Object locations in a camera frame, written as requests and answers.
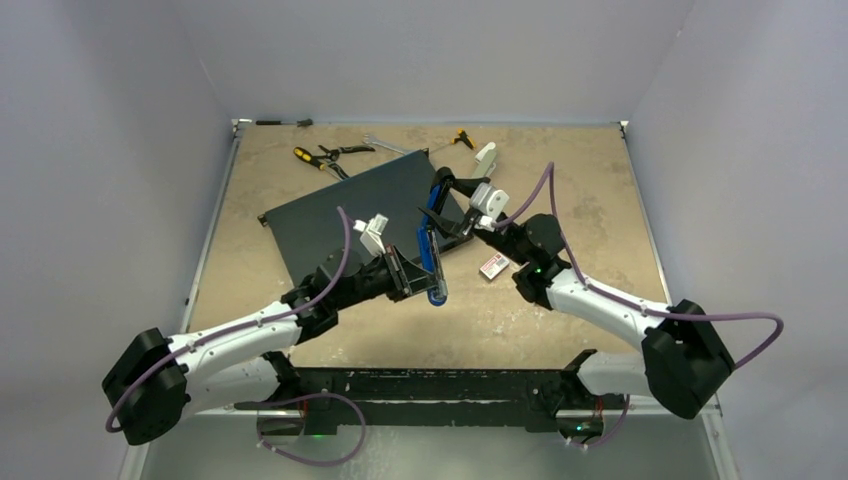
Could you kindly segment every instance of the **yellow screwdriver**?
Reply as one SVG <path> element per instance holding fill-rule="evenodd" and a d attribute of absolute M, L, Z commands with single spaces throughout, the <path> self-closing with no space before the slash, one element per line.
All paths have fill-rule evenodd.
<path fill-rule="evenodd" d="M 468 133 L 464 129 L 460 128 L 456 131 L 456 133 L 457 136 L 451 139 L 450 143 L 446 143 L 440 147 L 431 149 L 428 153 L 438 152 L 439 150 L 445 147 L 456 145 L 458 142 L 464 143 L 465 146 L 470 148 L 471 150 L 474 150 L 477 147 L 477 145 L 474 143 L 474 140 L 471 140 L 471 137 L 468 136 Z"/>
<path fill-rule="evenodd" d="M 324 168 L 327 166 L 327 164 L 325 164 L 321 160 L 314 158 L 312 154 L 309 153 L 305 148 L 294 147 L 294 156 L 312 165 L 318 170 L 324 170 Z"/>

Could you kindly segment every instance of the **wrench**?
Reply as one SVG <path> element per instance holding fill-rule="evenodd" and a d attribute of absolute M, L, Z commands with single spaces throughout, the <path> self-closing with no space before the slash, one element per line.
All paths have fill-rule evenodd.
<path fill-rule="evenodd" d="M 405 148 L 400 148 L 396 145 L 392 145 L 391 143 L 386 143 L 382 140 L 377 139 L 377 137 L 375 137 L 374 135 L 372 135 L 370 133 L 365 134 L 365 138 L 362 139 L 362 143 L 365 143 L 367 145 L 377 145 L 378 147 L 388 148 L 389 150 L 392 150 L 392 151 L 395 151 L 395 152 L 398 152 L 398 153 L 402 153 L 404 155 L 406 155 L 408 153 L 412 153 L 412 152 L 415 151 L 415 150 L 407 150 Z"/>

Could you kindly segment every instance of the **beige work surface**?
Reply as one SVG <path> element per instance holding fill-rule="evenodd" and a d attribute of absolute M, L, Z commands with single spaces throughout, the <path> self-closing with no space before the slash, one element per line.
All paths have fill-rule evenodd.
<path fill-rule="evenodd" d="M 617 128 L 486 126 L 466 130 L 478 148 L 497 143 L 498 166 L 491 177 L 512 198 L 508 212 L 523 203 L 547 162 L 553 161 L 560 223 L 581 268 L 640 297 L 663 299 L 626 147 Z M 256 217 L 336 180 L 298 161 L 292 149 L 301 146 L 315 153 L 318 144 L 328 148 L 357 145 L 369 132 L 405 148 L 432 149 L 447 143 L 456 128 L 247 128 L 201 278 L 192 331 L 255 312 L 293 287 L 271 230 L 263 228 Z M 339 163 L 355 175 L 397 156 L 377 147 L 376 153 L 343 155 Z M 459 177 L 470 176 L 475 167 L 474 152 L 461 144 L 434 152 L 431 161 L 437 168 L 451 167 Z M 427 194 L 421 192 L 422 204 Z M 467 207 L 467 201 L 458 200 Z M 544 188 L 524 218 L 549 209 Z M 341 246 L 341 225 L 338 235 Z M 385 297 L 361 303 L 343 310 L 338 326 L 295 347 L 292 362 L 300 366 L 561 368 L 585 348 L 631 350 L 588 322 L 526 303 L 510 278 L 515 265 L 487 282 L 478 269 L 494 253 L 474 240 L 443 256 L 450 291 L 446 305 L 433 307 L 424 295 L 397 304 Z"/>

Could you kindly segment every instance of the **metal frame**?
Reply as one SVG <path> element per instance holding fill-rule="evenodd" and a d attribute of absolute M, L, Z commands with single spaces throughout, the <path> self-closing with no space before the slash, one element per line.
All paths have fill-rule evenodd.
<path fill-rule="evenodd" d="M 224 178 L 221 181 L 220 190 L 218 192 L 218 198 L 213 208 L 212 219 L 209 225 L 209 230 L 206 234 L 206 239 L 203 244 L 203 249 L 201 250 L 200 259 L 197 265 L 197 270 L 195 271 L 194 280 L 192 281 L 191 291 L 189 293 L 189 301 L 186 305 L 185 312 L 183 314 L 182 322 L 180 324 L 180 333 L 185 333 L 188 331 L 189 326 L 191 325 L 191 318 L 194 313 L 195 301 L 197 299 L 197 292 L 200 286 L 200 281 L 203 274 L 203 268 L 206 265 L 206 259 L 209 254 L 209 247 L 212 243 L 212 238 L 215 234 L 215 230 L 218 225 L 218 218 L 220 216 L 221 207 L 224 202 L 224 197 L 226 194 L 227 186 L 230 181 L 230 177 L 232 174 L 233 166 L 235 164 L 235 159 L 238 155 L 239 147 L 241 146 L 241 139 L 244 134 L 244 128 L 253 123 L 252 120 L 248 119 L 236 119 L 233 120 L 233 144 L 230 148 L 230 154 L 227 159 L 227 164 L 225 166 Z M 625 154 L 627 155 L 627 161 L 630 164 L 630 172 L 633 177 L 634 184 L 636 186 L 637 197 L 639 198 L 639 208 L 642 211 L 642 219 L 645 222 L 645 228 L 648 232 L 648 238 L 651 243 L 651 250 L 654 254 L 654 260 L 657 265 L 658 274 L 660 277 L 660 283 L 662 284 L 663 292 L 666 297 L 666 301 L 671 301 L 671 295 L 668 290 L 668 283 L 665 277 L 665 271 L 662 267 L 662 262 L 660 261 L 659 252 L 657 251 L 656 242 L 654 241 L 653 231 L 651 230 L 651 224 L 648 221 L 647 211 L 645 210 L 644 202 L 642 201 L 642 193 L 639 189 L 639 183 L 636 180 L 636 173 L 633 169 L 633 162 L 630 158 L 630 151 L 627 148 L 627 141 L 625 138 L 625 130 L 626 130 L 627 122 L 616 122 L 621 129 L 621 141 L 624 146 Z M 609 410 L 609 413 L 612 414 L 620 414 L 620 410 Z M 280 417 L 280 418 L 295 418 L 299 416 L 297 412 L 294 411 L 258 411 L 258 410 L 235 410 L 232 408 L 219 408 L 207 410 L 204 412 L 199 412 L 197 415 L 202 416 L 259 416 L 262 417 Z M 557 418 L 569 418 L 569 417 L 585 417 L 587 415 L 591 415 L 591 411 L 589 410 L 570 410 L 570 411 L 560 411 L 557 413 Z M 650 398 L 634 398 L 631 402 L 630 409 L 628 410 L 628 415 L 671 415 L 668 413 L 659 403 Z M 718 401 L 718 396 L 715 397 L 715 401 L 711 402 L 704 406 L 700 415 L 701 420 L 704 425 L 705 433 L 707 434 L 707 438 L 710 446 L 710 453 L 713 456 L 713 460 L 716 465 L 716 471 L 721 480 L 738 480 L 738 470 L 736 468 L 735 461 L 733 459 L 733 454 L 730 451 L 730 446 L 727 442 L 727 435 L 724 430 L 724 423 L 722 421 L 721 416 L 721 405 Z M 147 454 L 149 452 L 149 445 L 142 445 L 138 447 L 129 447 L 126 455 L 124 456 L 124 462 L 121 466 L 121 471 L 118 476 L 119 480 L 138 480 L 141 478 L 143 473 L 144 464 L 147 459 Z"/>
<path fill-rule="evenodd" d="M 356 402 L 372 426 L 509 426 L 538 433 L 561 431 L 557 419 L 572 418 L 570 410 L 589 411 L 586 417 L 594 417 L 595 397 L 575 388 L 579 380 L 574 373 L 563 375 L 558 368 L 295 369 L 282 354 L 277 358 L 274 369 L 281 382 L 271 401 L 327 391 Z M 611 410 L 624 405 L 618 394 L 604 395 L 603 401 Z M 255 410 L 256 405 L 244 402 L 235 408 Z M 297 411 L 294 405 L 289 410 Z M 310 400 L 309 410 L 318 414 L 306 417 L 305 435 L 334 435 L 338 426 L 359 423 L 353 410 L 340 402 Z"/>

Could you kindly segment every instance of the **white wall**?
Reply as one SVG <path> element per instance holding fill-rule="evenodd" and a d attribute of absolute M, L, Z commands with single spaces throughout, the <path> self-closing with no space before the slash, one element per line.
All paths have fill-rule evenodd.
<path fill-rule="evenodd" d="M 179 323 L 228 117 L 169 1 L 0 4 L 0 479 L 114 479 L 100 381 Z"/>
<path fill-rule="evenodd" d="M 699 0 L 629 126 L 675 299 L 787 321 L 720 392 L 747 479 L 848 477 L 846 24 L 840 0 Z M 721 332 L 738 358 L 768 327 Z"/>
<path fill-rule="evenodd" d="M 233 117 L 629 118 L 694 0 L 177 0 Z"/>

